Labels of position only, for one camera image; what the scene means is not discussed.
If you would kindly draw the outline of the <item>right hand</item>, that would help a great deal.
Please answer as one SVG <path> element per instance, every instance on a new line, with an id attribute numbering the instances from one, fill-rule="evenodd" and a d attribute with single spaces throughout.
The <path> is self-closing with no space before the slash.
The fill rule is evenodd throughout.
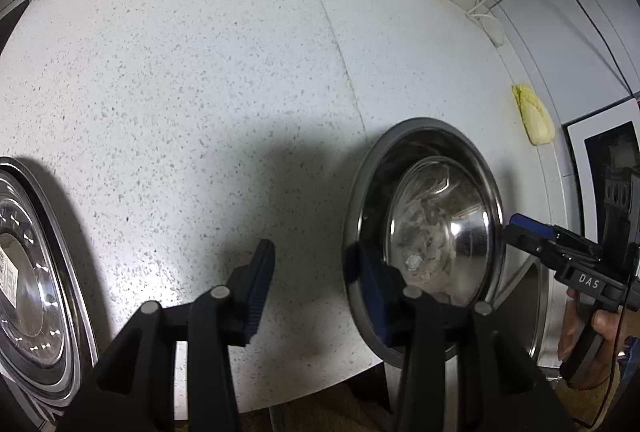
<path id="1" fill-rule="evenodd" d="M 578 313 L 578 292 L 575 289 L 566 290 L 568 296 L 563 316 L 561 337 L 558 344 L 559 360 L 565 362 L 573 352 L 579 334 L 587 329 L 587 322 Z M 590 327 L 603 339 L 600 351 L 594 362 L 597 365 L 611 363 L 613 351 L 618 351 L 620 345 L 628 338 L 639 337 L 639 312 L 612 313 L 597 310 L 591 316 Z"/>

